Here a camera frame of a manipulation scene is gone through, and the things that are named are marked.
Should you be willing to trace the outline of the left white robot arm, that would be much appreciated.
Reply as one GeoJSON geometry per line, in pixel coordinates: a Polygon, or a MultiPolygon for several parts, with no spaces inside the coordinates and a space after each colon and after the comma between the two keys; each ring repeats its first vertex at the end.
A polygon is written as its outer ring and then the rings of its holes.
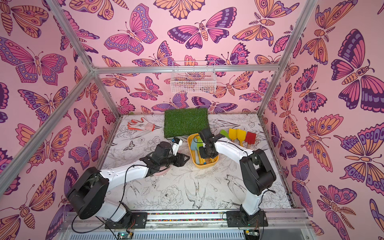
{"type": "Polygon", "coordinates": [[[108,191],[126,187],[126,183],[162,173],[169,167],[182,167],[190,159],[179,153],[183,141],[160,142],[156,149],[138,161],[115,169],[88,168],[66,193],[66,198],[81,220],[101,217],[112,222],[121,222],[129,217],[131,210],[122,200],[114,202],[107,198],[108,191]]]}

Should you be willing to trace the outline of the green shovel yellow handle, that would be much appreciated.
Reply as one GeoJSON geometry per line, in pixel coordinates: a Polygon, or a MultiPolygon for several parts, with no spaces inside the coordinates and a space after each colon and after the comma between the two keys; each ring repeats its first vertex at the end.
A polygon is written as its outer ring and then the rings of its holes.
{"type": "Polygon", "coordinates": [[[223,136],[225,136],[227,139],[230,140],[230,137],[229,137],[229,134],[228,134],[227,131],[225,131],[225,130],[220,130],[220,134],[223,135],[223,136]]]}

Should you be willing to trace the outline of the yellow shovel wooden handle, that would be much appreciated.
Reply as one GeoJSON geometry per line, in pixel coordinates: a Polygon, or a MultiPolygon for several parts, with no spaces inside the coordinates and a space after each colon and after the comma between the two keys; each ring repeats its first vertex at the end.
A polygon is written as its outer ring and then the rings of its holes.
{"type": "Polygon", "coordinates": [[[236,129],[229,129],[228,132],[229,138],[232,142],[234,142],[237,139],[237,130],[236,129]]]}

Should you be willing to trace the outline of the yellow plastic storage box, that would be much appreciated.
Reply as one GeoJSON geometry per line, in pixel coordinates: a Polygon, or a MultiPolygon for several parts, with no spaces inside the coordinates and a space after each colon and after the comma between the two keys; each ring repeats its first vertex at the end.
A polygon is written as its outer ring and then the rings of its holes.
{"type": "Polygon", "coordinates": [[[213,167],[218,162],[219,157],[215,157],[214,159],[203,159],[198,150],[198,147],[201,147],[202,145],[203,142],[200,139],[199,134],[192,134],[188,137],[188,146],[192,162],[199,169],[213,167]]]}

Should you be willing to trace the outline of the red shovel wooden handle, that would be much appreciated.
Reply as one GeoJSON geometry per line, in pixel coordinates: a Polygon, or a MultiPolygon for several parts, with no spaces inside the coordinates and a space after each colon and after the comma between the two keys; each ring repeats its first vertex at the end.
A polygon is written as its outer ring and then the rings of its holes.
{"type": "Polygon", "coordinates": [[[247,143],[247,148],[251,149],[251,147],[256,143],[257,134],[252,132],[246,133],[245,142],[247,143]]]}

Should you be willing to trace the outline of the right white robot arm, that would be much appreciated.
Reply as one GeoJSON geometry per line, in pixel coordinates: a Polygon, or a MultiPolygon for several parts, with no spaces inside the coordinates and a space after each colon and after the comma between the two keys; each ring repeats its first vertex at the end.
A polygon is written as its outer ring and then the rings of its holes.
{"type": "Polygon", "coordinates": [[[247,189],[245,199],[240,205],[237,215],[227,213],[227,220],[234,225],[267,227],[265,211],[261,208],[264,194],[271,192],[270,187],[276,181],[276,173],[266,155],[261,150],[252,151],[241,147],[221,134],[216,136],[200,136],[203,145],[198,147],[203,159],[214,159],[224,155],[239,164],[242,179],[247,189]]]}

